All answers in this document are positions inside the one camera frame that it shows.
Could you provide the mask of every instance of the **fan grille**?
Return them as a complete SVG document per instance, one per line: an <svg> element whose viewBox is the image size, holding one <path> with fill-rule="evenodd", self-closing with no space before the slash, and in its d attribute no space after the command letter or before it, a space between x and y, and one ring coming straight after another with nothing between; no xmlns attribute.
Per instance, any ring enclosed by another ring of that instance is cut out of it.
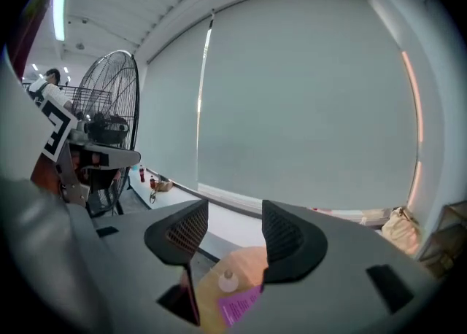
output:
<svg viewBox="0 0 467 334"><path fill-rule="evenodd" d="M116 51L98 59L73 94L73 114L90 123L90 139L97 144L134 150L139 119L139 75L134 57ZM99 190L89 200L93 214L114 207L129 168L109 190Z"/></svg>

